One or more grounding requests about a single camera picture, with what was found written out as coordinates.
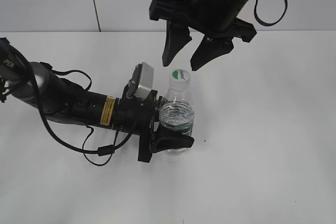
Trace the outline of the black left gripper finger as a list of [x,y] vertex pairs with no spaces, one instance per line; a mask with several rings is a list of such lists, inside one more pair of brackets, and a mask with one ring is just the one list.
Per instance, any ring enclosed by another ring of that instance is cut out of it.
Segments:
[[167,98],[163,96],[159,96],[157,100],[157,108],[160,109],[167,102]]
[[191,148],[193,143],[193,137],[159,126],[152,136],[152,153]]

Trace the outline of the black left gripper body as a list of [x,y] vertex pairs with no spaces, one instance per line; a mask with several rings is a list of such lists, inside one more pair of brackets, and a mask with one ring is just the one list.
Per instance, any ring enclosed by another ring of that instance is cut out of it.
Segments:
[[126,91],[120,99],[113,116],[113,130],[139,136],[138,161],[149,163],[152,158],[151,136],[157,105],[157,91],[152,90],[144,100],[127,98]]

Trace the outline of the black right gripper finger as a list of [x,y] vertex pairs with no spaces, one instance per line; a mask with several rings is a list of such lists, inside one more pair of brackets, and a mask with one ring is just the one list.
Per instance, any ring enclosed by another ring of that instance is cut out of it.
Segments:
[[232,38],[204,37],[191,57],[192,71],[197,71],[210,61],[230,53],[234,48]]
[[192,40],[187,26],[176,22],[166,22],[166,41],[162,54],[162,64],[168,67],[174,57]]

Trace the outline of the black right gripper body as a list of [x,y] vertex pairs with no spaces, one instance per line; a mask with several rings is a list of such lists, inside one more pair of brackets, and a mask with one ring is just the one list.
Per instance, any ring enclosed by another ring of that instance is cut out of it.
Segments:
[[237,18],[248,0],[152,0],[151,20],[163,19],[193,28],[207,37],[237,37],[250,42],[254,26]]

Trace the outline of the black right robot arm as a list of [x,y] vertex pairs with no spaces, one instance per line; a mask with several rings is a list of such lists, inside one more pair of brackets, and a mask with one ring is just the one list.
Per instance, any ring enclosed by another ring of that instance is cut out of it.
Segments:
[[210,61],[230,53],[233,38],[250,42],[254,26],[237,16],[248,0],[152,0],[150,20],[166,21],[166,41],[162,64],[167,67],[192,40],[190,29],[204,35],[190,63],[197,71]]

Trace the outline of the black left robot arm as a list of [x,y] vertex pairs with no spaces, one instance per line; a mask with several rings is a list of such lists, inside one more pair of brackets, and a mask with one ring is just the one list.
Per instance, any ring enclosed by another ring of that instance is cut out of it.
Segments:
[[170,130],[159,121],[162,98],[152,89],[154,70],[135,67],[122,97],[91,92],[45,62],[29,62],[7,38],[1,39],[1,101],[9,95],[39,111],[51,137],[49,122],[95,127],[139,137],[138,160],[148,163],[154,153],[190,148],[194,139]]

